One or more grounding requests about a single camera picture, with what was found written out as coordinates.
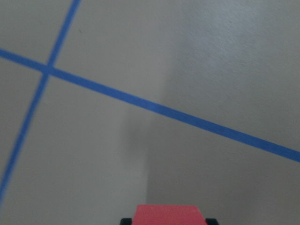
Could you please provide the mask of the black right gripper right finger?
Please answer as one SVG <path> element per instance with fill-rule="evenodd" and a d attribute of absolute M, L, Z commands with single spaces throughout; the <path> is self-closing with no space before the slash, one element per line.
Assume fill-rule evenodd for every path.
<path fill-rule="evenodd" d="M 218 221 L 215 218 L 206 218 L 205 222 L 207 225 L 218 225 Z"/>

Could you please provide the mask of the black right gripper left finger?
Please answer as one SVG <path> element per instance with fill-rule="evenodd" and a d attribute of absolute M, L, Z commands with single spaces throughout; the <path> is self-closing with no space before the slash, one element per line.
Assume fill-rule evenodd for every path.
<path fill-rule="evenodd" d="M 120 220 L 120 225 L 131 225 L 132 224 L 132 218 L 122 218 Z"/>

